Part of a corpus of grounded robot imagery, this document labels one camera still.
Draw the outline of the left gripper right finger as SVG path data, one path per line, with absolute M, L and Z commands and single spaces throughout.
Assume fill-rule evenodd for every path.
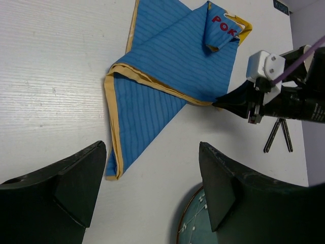
M 207 142 L 200 143 L 199 165 L 218 243 L 324 243 L 324 184 L 271 178 Z

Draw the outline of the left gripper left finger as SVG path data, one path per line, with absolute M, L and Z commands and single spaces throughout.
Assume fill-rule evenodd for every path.
M 106 146 L 1 184 L 1 243 L 82 243 L 98 197 Z

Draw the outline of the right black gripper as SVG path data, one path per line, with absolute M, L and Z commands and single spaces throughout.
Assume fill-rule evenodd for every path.
M 263 78 L 245 81 L 212 105 L 251 124 L 260 123 L 263 116 L 324 123 L 324 47 L 312 50 L 305 45 L 280 56 L 285 67 L 274 87 Z

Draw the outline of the blue pikachu placemat cloth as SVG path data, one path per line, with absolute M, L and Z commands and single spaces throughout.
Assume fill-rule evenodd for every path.
M 105 77 L 112 148 L 108 180 L 119 179 L 190 103 L 228 92 L 238 47 L 252 31 L 239 16 L 205 2 L 136 1 L 126 52 Z

